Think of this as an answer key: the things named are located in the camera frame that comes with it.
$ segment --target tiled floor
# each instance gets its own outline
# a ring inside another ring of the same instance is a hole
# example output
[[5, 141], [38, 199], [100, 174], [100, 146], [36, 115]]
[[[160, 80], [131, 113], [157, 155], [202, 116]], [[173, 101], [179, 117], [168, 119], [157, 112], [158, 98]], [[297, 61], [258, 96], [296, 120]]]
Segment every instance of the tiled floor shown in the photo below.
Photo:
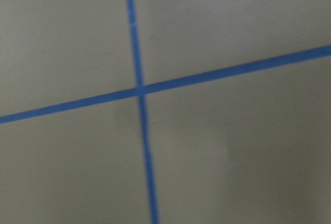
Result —
[[[136, 0], [145, 83], [330, 45], [329, 2]], [[148, 94], [145, 115], [126, 0], [0, 5], [0, 123], [132, 90], [0, 125], [1, 223], [330, 223], [331, 56]]]

